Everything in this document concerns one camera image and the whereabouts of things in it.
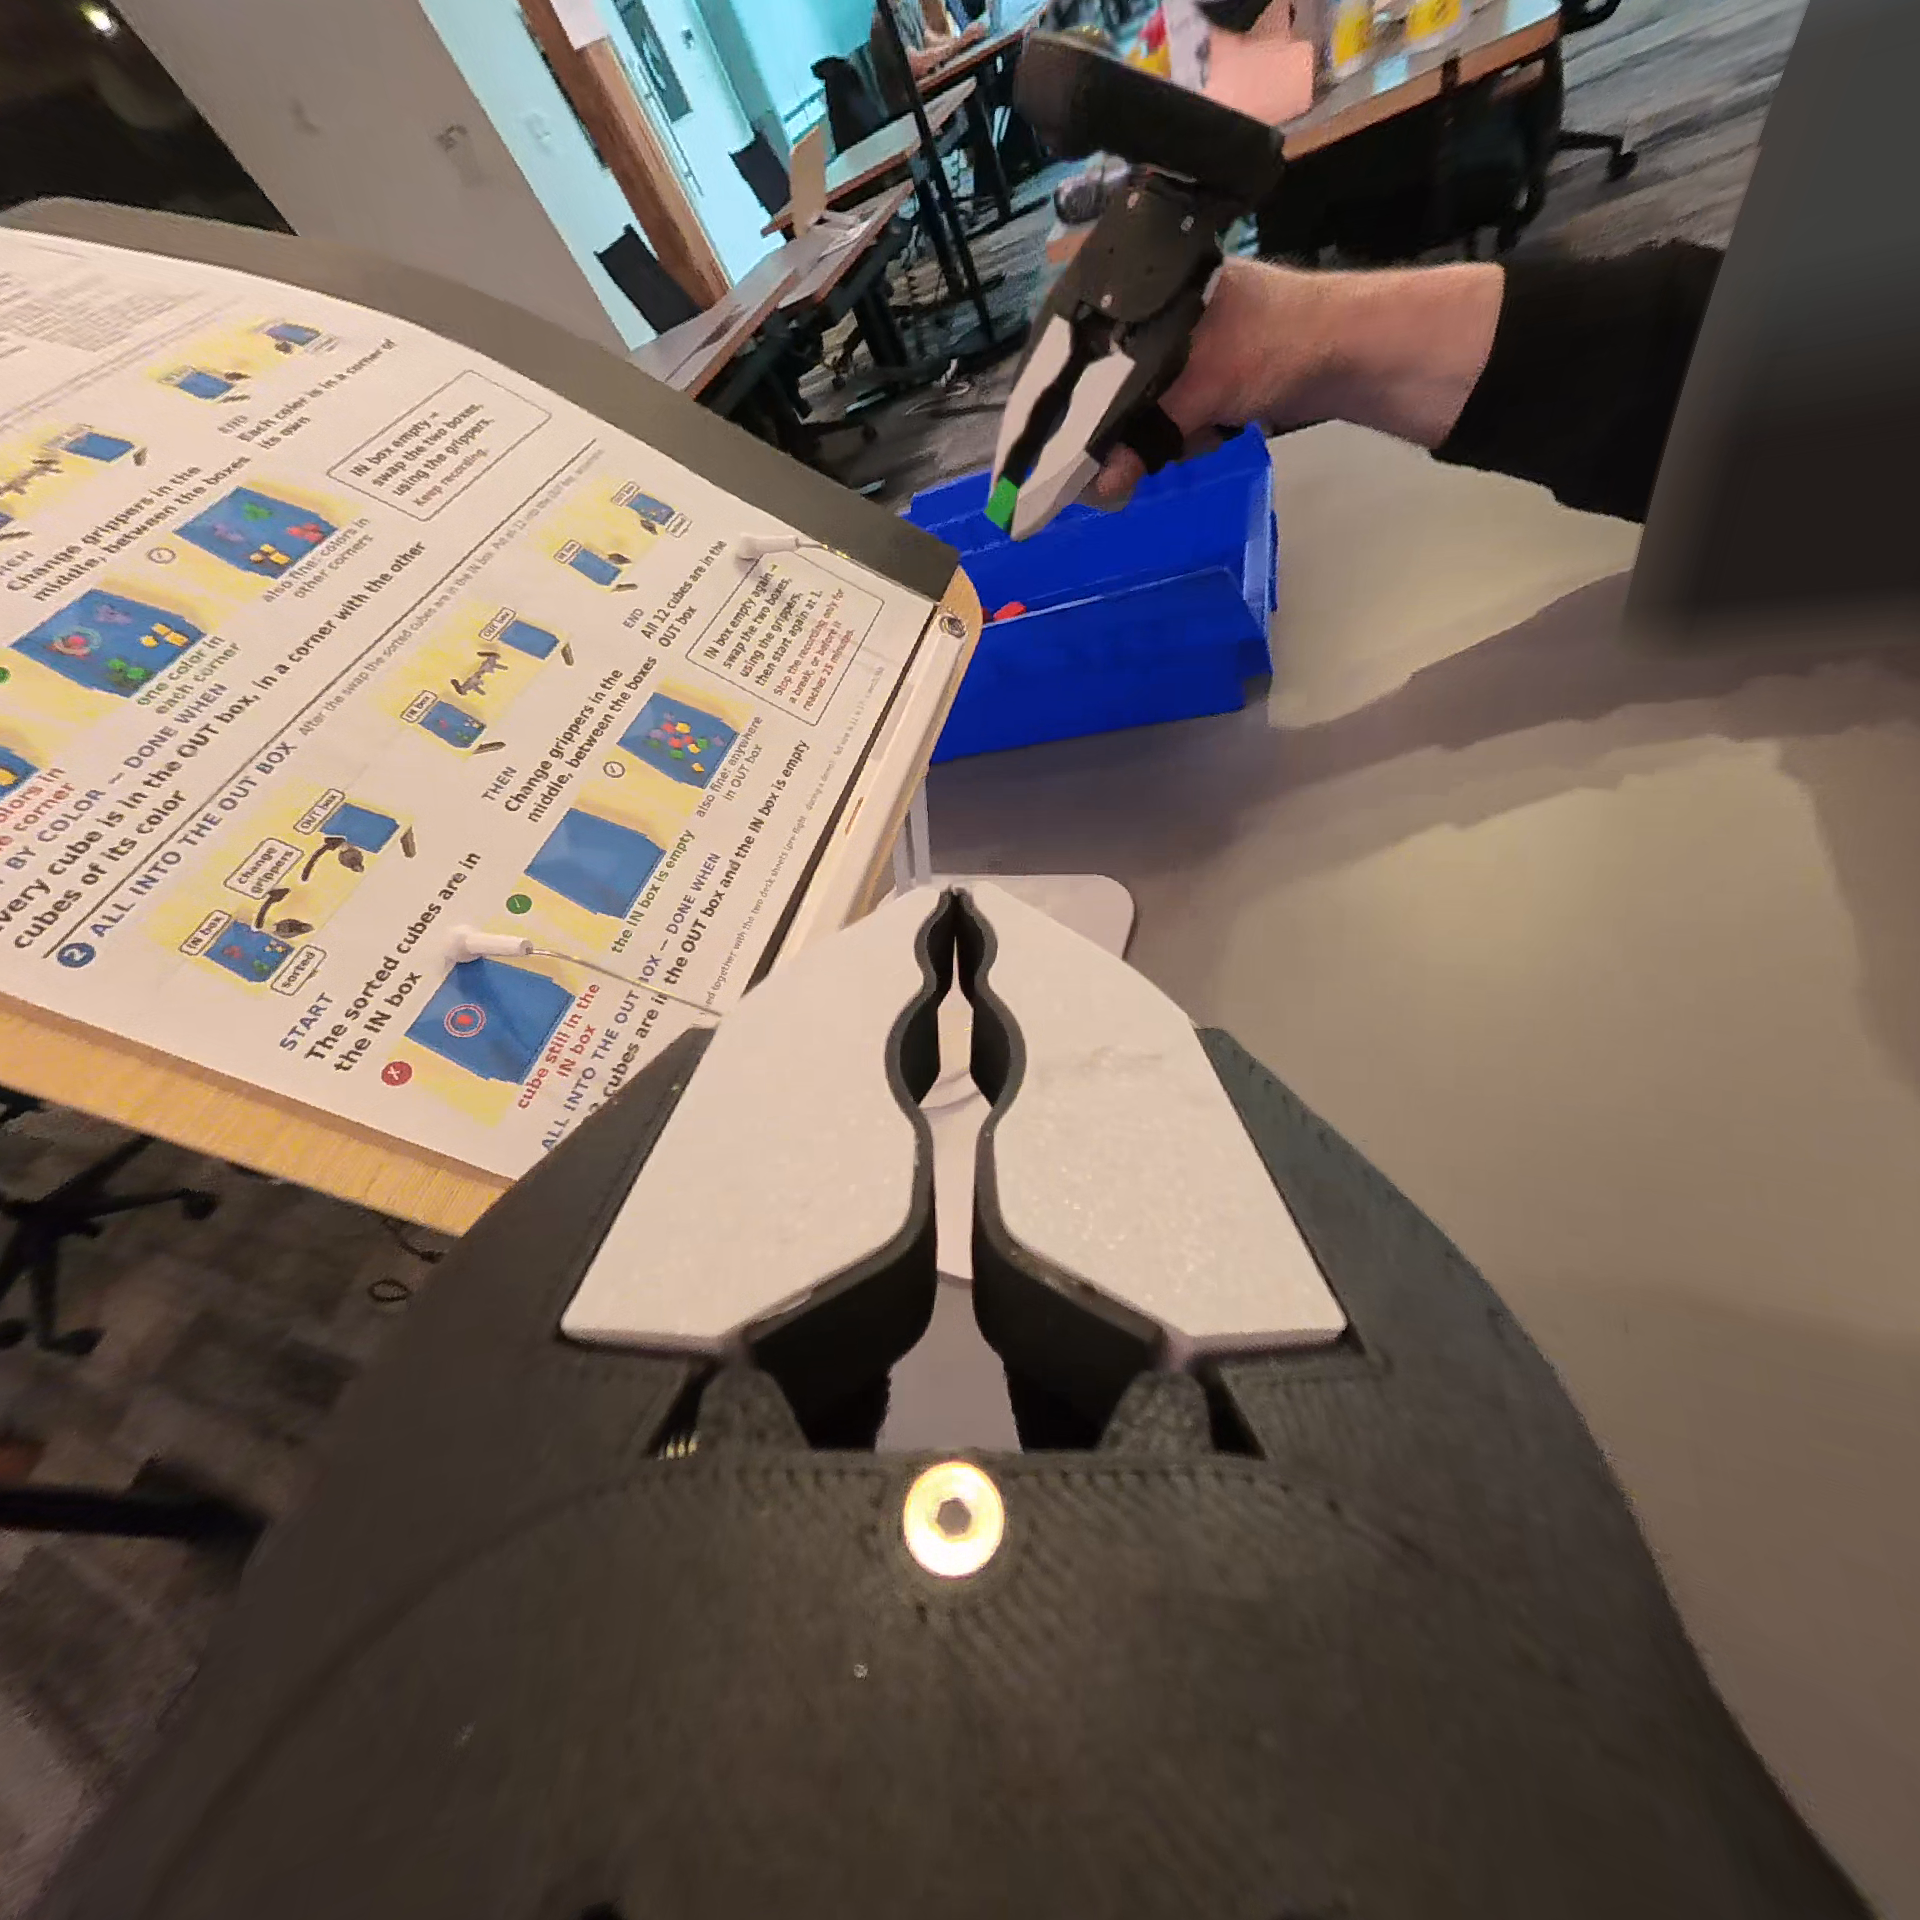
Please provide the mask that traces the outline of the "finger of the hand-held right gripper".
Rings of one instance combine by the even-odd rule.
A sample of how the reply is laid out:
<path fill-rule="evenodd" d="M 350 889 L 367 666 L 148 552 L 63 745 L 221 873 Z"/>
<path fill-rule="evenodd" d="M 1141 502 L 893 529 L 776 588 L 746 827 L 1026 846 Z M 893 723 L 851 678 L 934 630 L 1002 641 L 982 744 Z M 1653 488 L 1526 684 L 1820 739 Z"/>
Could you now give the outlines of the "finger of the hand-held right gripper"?
<path fill-rule="evenodd" d="M 1031 346 L 1007 397 L 1007 538 L 1026 541 L 1093 489 L 1119 430 L 1146 408 L 1126 352 Z"/>
<path fill-rule="evenodd" d="M 992 481 L 1086 489 L 1112 409 L 1112 325 L 1098 314 L 1037 325 L 998 421 Z"/>

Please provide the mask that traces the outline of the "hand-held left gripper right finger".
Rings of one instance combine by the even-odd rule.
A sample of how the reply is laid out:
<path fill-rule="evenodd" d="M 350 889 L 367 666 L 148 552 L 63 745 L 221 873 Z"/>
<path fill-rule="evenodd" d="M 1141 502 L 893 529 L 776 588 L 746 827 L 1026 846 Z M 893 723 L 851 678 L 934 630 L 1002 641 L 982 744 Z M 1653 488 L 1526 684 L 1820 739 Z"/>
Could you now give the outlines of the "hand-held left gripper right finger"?
<path fill-rule="evenodd" d="M 966 889 L 972 1299 L 1024 1452 L 1093 1450 L 1146 1376 L 1348 1332 L 1186 1011 L 998 885 Z"/>

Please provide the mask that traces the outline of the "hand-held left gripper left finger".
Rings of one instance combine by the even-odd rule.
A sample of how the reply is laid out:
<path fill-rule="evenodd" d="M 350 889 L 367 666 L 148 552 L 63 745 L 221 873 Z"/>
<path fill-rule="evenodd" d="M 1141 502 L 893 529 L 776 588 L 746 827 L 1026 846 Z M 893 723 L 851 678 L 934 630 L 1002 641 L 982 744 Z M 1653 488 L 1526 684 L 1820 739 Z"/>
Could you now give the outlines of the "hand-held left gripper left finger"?
<path fill-rule="evenodd" d="M 747 1363 L 812 1445 L 874 1448 L 936 1306 L 922 1101 L 956 906 L 948 886 L 898 896 L 720 1020 L 566 1301 L 566 1340 Z"/>

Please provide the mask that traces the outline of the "blue plastic bin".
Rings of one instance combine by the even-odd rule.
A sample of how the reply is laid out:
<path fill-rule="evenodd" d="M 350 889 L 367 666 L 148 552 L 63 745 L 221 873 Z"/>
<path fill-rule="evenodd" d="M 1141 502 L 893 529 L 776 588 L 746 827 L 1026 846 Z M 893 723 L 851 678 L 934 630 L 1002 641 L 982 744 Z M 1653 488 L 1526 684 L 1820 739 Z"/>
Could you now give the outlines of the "blue plastic bin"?
<path fill-rule="evenodd" d="M 1119 513 L 1070 507 L 1013 541 L 982 514 L 987 473 L 911 496 L 987 613 L 933 758 L 1232 714 L 1271 675 L 1280 529 L 1266 438 L 1247 428 L 1141 483 Z"/>

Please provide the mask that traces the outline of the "person's right forearm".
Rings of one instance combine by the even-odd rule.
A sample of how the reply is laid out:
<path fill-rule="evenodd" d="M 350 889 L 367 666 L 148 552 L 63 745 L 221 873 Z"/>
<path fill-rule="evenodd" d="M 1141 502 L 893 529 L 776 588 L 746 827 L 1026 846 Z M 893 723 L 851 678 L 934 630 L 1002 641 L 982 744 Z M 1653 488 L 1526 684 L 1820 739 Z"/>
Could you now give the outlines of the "person's right forearm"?
<path fill-rule="evenodd" d="M 1493 347 L 1440 465 L 1644 524 L 1724 248 L 1512 258 Z"/>

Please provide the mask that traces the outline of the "person's right hand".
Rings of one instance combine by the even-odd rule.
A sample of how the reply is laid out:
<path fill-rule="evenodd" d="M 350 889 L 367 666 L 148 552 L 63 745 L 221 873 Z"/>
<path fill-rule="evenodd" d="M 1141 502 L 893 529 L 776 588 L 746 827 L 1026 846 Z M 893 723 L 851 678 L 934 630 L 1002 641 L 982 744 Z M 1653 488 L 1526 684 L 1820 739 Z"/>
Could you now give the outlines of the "person's right hand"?
<path fill-rule="evenodd" d="M 1504 266 L 1310 272 L 1229 258 L 1159 408 L 1179 460 L 1256 426 L 1324 424 L 1438 448 L 1493 354 Z"/>

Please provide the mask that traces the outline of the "pink foam block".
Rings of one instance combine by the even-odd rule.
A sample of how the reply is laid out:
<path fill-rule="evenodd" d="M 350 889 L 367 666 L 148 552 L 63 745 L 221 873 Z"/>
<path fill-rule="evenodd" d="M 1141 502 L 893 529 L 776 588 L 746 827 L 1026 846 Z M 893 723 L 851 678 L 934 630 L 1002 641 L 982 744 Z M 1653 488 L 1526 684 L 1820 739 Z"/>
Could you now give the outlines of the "pink foam block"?
<path fill-rule="evenodd" d="M 1266 125 L 1312 108 L 1322 2 L 1164 2 L 1167 75 Z"/>

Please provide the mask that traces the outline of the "grey office desk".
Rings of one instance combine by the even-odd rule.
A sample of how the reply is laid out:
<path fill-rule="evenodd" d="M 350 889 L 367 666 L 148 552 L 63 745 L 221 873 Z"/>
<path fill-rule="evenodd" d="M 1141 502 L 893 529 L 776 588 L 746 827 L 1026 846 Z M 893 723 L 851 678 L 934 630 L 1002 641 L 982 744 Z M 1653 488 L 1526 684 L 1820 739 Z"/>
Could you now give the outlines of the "grey office desk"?
<path fill-rule="evenodd" d="M 722 418 L 770 428 L 774 438 L 821 432 L 794 395 L 842 320 L 867 326 L 878 380 L 906 371 L 884 282 L 906 248 L 910 198 L 911 187 L 901 182 L 859 208 L 826 214 L 712 306 L 634 349 L 630 361 Z"/>
<path fill-rule="evenodd" d="M 915 182 L 926 153 L 930 153 L 926 166 L 943 156 L 943 134 L 965 120 L 974 97 L 972 80 L 951 88 L 924 109 L 926 134 L 922 123 L 906 114 L 830 160 L 826 157 L 826 125 L 815 123 L 790 150 L 789 185 L 804 185 L 822 208 L 839 211 L 863 204 L 896 178 Z"/>

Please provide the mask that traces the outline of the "wood-edged work table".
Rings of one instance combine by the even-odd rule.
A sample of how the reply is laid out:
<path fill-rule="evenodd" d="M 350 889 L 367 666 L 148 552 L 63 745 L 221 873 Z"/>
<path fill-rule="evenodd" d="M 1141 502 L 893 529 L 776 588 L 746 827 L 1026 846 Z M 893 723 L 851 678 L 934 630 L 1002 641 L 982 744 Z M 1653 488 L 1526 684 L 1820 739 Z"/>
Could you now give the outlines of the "wood-edged work table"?
<path fill-rule="evenodd" d="M 1324 153 L 1454 90 L 1539 61 L 1559 36 L 1557 2 L 1469 4 L 1448 36 L 1413 50 L 1402 34 L 1392 36 L 1365 66 L 1333 82 L 1306 114 L 1280 128 L 1284 163 Z"/>

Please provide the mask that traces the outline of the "white document stand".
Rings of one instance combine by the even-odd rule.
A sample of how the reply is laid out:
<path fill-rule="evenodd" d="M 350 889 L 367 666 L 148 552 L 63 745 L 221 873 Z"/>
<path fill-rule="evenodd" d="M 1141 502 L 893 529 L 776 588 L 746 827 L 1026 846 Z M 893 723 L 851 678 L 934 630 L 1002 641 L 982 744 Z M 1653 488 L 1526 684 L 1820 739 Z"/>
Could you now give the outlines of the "white document stand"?
<path fill-rule="evenodd" d="M 1016 896 L 1106 953 L 1124 955 L 1135 928 L 1135 900 L 1119 881 L 1098 873 L 984 873 L 933 872 L 926 786 L 915 794 L 893 843 L 893 894 L 933 885 L 987 881 Z M 886 1388 L 886 1410 L 876 1435 L 878 1454 L 952 1456 L 1020 1452 L 1016 1394 L 1002 1358 L 980 1332 L 974 1307 L 975 1137 L 987 1100 L 972 1078 L 972 1009 L 952 987 L 940 1012 L 941 1068 L 924 1097 L 933 1142 L 936 1292 L 926 1332 L 901 1358 Z M 1040 1441 L 1051 1450 L 1084 1450 L 1098 1441 L 1070 1412 L 1042 1412 Z"/>

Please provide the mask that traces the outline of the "wooden pillar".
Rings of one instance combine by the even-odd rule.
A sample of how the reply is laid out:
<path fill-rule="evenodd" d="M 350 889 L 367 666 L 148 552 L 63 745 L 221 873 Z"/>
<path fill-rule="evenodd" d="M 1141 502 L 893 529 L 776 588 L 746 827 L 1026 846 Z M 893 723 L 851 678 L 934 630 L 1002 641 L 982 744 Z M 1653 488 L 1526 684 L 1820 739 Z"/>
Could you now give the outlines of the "wooden pillar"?
<path fill-rule="evenodd" d="M 652 252 L 704 306 L 718 305 L 732 277 L 618 52 L 613 17 L 604 11 L 607 40 L 576 52 L 548 2 L 516 2 L 516 11 Z"/>

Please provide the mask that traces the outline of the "black chair base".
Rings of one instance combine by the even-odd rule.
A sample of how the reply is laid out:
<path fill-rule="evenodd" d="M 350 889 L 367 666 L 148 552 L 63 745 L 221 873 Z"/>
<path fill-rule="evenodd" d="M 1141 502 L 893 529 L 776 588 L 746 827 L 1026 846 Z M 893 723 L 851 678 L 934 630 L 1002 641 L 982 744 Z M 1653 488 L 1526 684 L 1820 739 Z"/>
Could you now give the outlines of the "black chair base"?
<path fill-rule="evenodd" d="M 34 1345 L 42 1353 L 83 1361 L 102 1345 L 102 1329 L 61 1322 L 61 1259 L 68 1242 L 96 1242 L 111 1218 L 138 1212 L 178 1209 L 187 1224 L 204 1224 L 218 1214 L 221 1196 L 210 1188 L 117 1190 L 111 1186 L 151 1146 L 156 1146 L 151 1137 L 130 1134 L 34 1197 L 4 1194 L 3 1299 L 6 1301 L 15 1290 L 28 1296 L 20 1313 L 3 1316 L 4 1352 Z"/>

